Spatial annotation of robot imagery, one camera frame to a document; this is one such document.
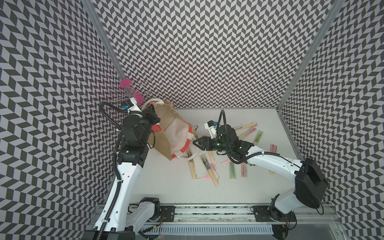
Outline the pink blue folding fan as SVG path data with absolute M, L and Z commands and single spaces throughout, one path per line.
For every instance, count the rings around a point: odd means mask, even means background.
M 277 146 L 274 145 L 274 144 L 271 144 L 271 146 L 270 146 L 270 152 L 272 152 L 272 153 L 276 153 L 276 152 L 277 152 Z M 274 175 L 274 174 L 275 174 L 275 172 L 273 172 L 273 171 L 269 171 L 269 173 L 270 173 L 271 175 Z

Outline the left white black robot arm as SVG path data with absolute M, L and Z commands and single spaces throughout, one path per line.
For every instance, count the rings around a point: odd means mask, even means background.
M 160 122 L 153 105 L 143 111 L 130 99 L 123 108 L 101 102 L 99 110 L 117 129 L 112 165 L 115 180 L 110 194 L 92 230 L 83 233 L 83 240 L 134 240 L 143 233 L 147 221 L 161 218 L 158 198 L 143 198 L 134 212 L 128 214 L 133 188 L 142 172 L 149 152 L 148 140 L 153 126 Z

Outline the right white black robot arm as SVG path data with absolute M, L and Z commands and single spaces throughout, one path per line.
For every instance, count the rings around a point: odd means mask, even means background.
M 304 161 L 265 151 L 253 143 L 240 140 L 230 125 L 206 124 L 210 136 L 198 138 L 193 144 L 202 151 L 223 152 L 233 164 L 249 163 L 277 173 L 293 183 L 293 187 L 272 198 L 268 206 L 254 208 L 254 214 L 267 216 L 270 222 L 288 219 L 294 210 L 306 206 L 323 213 L 322 200 L 329 186 L 325 174 L 315 160 Z

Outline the green pink folding fan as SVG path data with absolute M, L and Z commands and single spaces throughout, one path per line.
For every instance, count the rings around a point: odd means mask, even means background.
M 230 162 L 229 167 L 230 167 L 230 179 L 235 180 L 237 178 L 235 164 L 233 162 Z

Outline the burlap red tote bag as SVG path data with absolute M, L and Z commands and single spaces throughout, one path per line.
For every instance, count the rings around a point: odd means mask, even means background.
M 151 99 L 144 103 L 143 109 L 154 107 L 160 122 L 153 126 L 155 149 L 168 160 L 181 159 L 189 161 L 198 154 L 193 141 L 197 138 L 194 127 L 174 109 L 170 102 Z

